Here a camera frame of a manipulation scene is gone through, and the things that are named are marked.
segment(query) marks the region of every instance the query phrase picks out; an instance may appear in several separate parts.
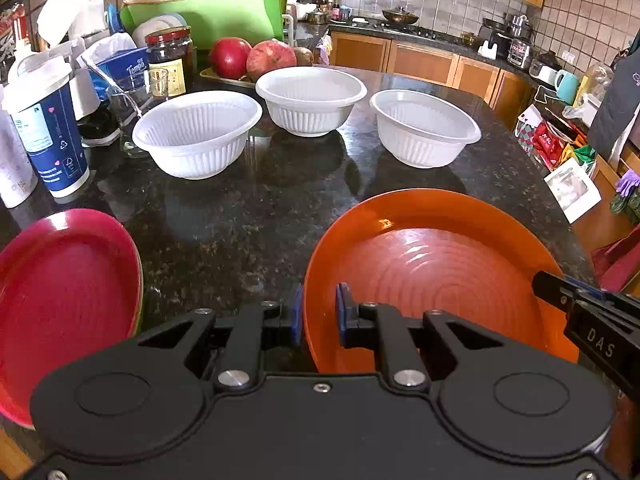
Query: red plate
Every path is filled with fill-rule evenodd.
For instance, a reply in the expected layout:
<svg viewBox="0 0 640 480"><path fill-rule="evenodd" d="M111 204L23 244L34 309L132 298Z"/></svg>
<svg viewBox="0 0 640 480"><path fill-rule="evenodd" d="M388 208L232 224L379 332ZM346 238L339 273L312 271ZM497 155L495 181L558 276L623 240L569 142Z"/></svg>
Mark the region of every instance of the red plate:
<svg viewBox="0 0 640 480"><path fill-rule="evenodd" d="M546 247L518 221L475 198L405 189L370 198L324 234L306 270L306 339L320 373L368 372L372 352L338 343L335 287L420 317L439 308L576 361L564 314L531 291L539 270L561 276Z"/></svg>
<svg viewBox="0 0 640 480"><path fill-rule="evenodd" d="M32 428L40 379L133 335L141 307L138 250L115 218L71 209L22 231L0 253L0 412Z"/></svg>

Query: pomegranate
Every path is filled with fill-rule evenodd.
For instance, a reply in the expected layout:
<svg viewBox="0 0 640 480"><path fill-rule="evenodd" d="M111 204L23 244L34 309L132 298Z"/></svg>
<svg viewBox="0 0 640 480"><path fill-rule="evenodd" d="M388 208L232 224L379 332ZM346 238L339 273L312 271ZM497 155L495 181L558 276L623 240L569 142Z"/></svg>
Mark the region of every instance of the pomegranate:
<svg viewBox="0 0 640 480"><path fill-rule="evenodd" d="M220 77L240 79L246 73L251 45L242 38L217 40L209 52L209 63Z"/></svg>
<svg viewBox="0 0 640 480"><path fill-rule="evenodd" d="M246 72L252 81L258 81L261 75L296 65L296 54L286 43L278 40L267 40L258 43L249 52L246 59Z"/></svg>
<svg viewBox="0 0 640 480"><path fill-rule="evenodd" d="M293 48L294 54L296 54L296 60L298 66L311 66L314 63L313 53L303 46L295 46Z"/></svg>

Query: glass jar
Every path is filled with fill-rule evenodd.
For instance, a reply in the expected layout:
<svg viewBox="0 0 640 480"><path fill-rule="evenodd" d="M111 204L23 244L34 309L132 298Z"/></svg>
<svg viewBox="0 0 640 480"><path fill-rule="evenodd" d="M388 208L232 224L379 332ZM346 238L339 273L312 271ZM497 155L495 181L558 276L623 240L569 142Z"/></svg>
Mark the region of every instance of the glass jar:
<svg viewBox="0 0 640 480"><path fill-rule="evenodd" d="M165 28L146 38L149 69L164 68L169 73L169 97L193 91L196 63L191 27Z"/></svg>

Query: black countertop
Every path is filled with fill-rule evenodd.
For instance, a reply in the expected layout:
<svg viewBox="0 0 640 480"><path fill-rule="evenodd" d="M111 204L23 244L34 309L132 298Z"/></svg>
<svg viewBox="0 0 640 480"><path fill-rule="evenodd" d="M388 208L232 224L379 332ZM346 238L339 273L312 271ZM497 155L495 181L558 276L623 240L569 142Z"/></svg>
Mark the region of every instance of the black countertop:
<svg viewBox="0 0 640 480"><path fill-rule="evenodd" d="M542 240L565 273L593 282L558 203L481 98L402 76L341 70L359 77L369 93L339 131L295 137L264 110L238 160L195 181L163 173L151 158L126 159L117 144L87 150L92 176L73 202L56 202L40 183L18 207L0 205L0 249L33 221L60 210L88 207L114 215L142 259L144 330L198 306L233 312L242 303L279 298L303 279L316 243L349 208L391 190L434 187L497 206ZM200 80L198 89L214 85ZM380 145L369 107L369 97L388 88L450 101L476 120L482 139L444 168L402 164ZM31 456L42 455L36 433L3 425Z"/></svg>
<svg viewBox="0 0 640 480"><path fill-rule="evenodd" d="M520 70L507 62L505 59L488 59L487 57L480 56L478 50L469 46L458 45L441 40L430 40L430 38L422 38L420 36L414 36L412 34L405 34L392 29L379 30L378 28L372 28L370 25L336 25L331 23L328 25L329 32L344 32L347 34L362 34L364 36L373 36L375 38L385 38L387 40L404 41L405 43L415 43L424 46L430 46L431 48L438 48L440 50L446 50L458 54L459 56L468 57L477 61L482 61L492 66L497 66L507 72L514 73L520 76L533 88L537 88L540 85L540 81L533 79L529 72Z"/></svg>

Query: wall switch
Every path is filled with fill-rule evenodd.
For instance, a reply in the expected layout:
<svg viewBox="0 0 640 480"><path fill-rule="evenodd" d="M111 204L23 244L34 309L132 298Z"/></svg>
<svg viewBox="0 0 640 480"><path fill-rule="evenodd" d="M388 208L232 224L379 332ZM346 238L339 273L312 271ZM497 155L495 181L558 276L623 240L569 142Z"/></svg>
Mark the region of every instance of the wall switch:
<svg viewBox="0 0 640 480"><path fill-rule="evenodd" d="M568 64L575 65L575 54L569 54L568 50L562 52L562 59L564 59Z"/></svg>

